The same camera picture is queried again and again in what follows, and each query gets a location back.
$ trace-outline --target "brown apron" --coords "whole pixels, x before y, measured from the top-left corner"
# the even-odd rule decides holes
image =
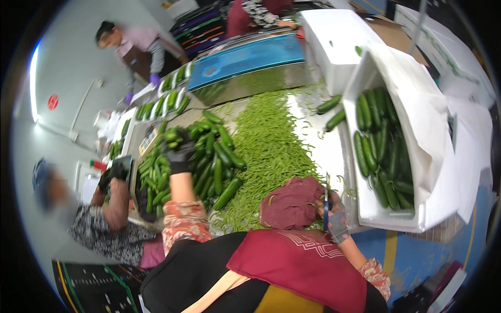
[[[128,66],[144,78],[144,80],[147,82],[150,81],[151,53],[142,52],[136,46],[132,46],[129,52],[127,52],[122,59],[125,64],[128,64]],[[166,76],[181,66],[181,62],[179,62],[167,50],[164,50],[163,59],[163,69],[160,73],[158,73],[160,77]]]

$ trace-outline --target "floral sleeve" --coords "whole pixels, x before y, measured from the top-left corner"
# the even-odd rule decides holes
[[[261,4],[261,0],[242,0],[242,9],[256,25],[263,28],[278,26],[280,18]]]
[[[162,231],[163,251],[167,255],[172,245],[183,239],[206,242],[212,239],[209,233],[205,208],[201,202],[168,201],[163,206],[165,217]]]
[[[388,301],[391,296],[390,291],[390,277],[386,275],[383,271],[381,263],[376,261],[375,258],[371,258],[365,263],[365,265],[358,270],[365,279],[371,283],[377,290],[383,295],[384,299]]]

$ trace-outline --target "pipe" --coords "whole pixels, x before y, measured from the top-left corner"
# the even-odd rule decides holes
[[[424,18],[426,17],[426,5],[428,4],[428,0],[421,0],[419,4],[419,20],[417,21],[416,29],[414,30],[414,34],[412,36],[412,43],[409,47],[408,54],[412,55],[414,52],[414,48],[416,47],[417,41],[419,39],[419,35],[421,34],[421,27],[424,24]]]
[[[77,110],[77,113],[75,114],[75,118],[73,119],[73,123],[71,123],[70,133],[75,128],[75,124],[77,123],[78,115],[80,114],[80,111],[82,110],[82,106],[84,105],[85,99],[87,98],[87,95],[89,94],[89,91],[91,90],[91,87],[92,87],[92,85],[94,84],[95,81],[96,81],[95,79],[93,79],[91,81],[91,84],[87,88],[87,91],[85,92],[84,97],[82,98],[82,101],[80,102],[80,105],[78,106],[78,110]]]

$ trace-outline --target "cardboard box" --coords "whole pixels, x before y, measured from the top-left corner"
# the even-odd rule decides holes
[[[365,21],[387,46],[405,53],[409,51],[412,40],[404,32],[402,26],[382,15],[374,16],[372,21],[368,19],[365,19]],[[414,49],[412,56],[419,63],[428,66],[428,62],[426,62],[418,49]]]

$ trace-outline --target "white box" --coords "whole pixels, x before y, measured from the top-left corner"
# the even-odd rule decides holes
[[[419,12],[401,5],[395,9],[395,22],[412,38]],[[448,28],[426,17],[417,46],[440,73],[438,86],[445,95],[470,99],[490,109],[495,94],[492,84],[470,48]]]
[[[389,50],[390,53],[386,54],[386,59],[376,61],[371,49],[377,49],[379,55],[382,50]],[[385,67],[387,76],[384,78],[381,74],[381,66]],[[377,87],[388,89],[402,125],[413,173],[414,202],[416,203],[414,211],[394,211],[389,207],[383,208],[374,190],[369,189],[367,180],[358,167],[353,144],[353,136],[358,130],[355,105],[361,93]],[[361,225],[421,233],[444,221],[458,210],[457,168],[452,140],[446,131],[446,99],[424,66],[396,49],[370,44],[362,55],[361,63],[350,78],[342,101],[354,155],[358,217]],[[416,116],[419,117],[418,121],[421,121],[422,125],[417,125],[413,120]],[[429,147],[436,144],[443,151],[433,153],[432,149],[426,147],[426,144],[429,144]],[[429,153],[432,154],[433,161],[428,167],[420,167],[419,162],[416,161],[428,157]],[[430,190],[423,192],[427,185]]]
[[[331,96],[344,92],[360,62],[355,46],[364,49],[368,42],[384,44],[370,26],[351,10],[307,10],[301,11],[301,18],[305,39],[312,48]]]

